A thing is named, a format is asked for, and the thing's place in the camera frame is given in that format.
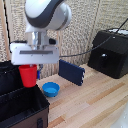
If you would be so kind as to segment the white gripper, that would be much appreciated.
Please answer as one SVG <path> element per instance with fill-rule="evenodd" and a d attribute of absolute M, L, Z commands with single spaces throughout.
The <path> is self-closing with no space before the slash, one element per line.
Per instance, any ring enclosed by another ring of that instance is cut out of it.
<path fill-rule="evenodd" d="M 33 50 L 26 43 L 11 43 L 11 63 L 13 65 L 41 64 L 37 70 L 37 79 L 40 80 L 42 64 L 57 63 L 59 60 L 59 49 L 56 46 L 48 45 L 43 49 Z"/>

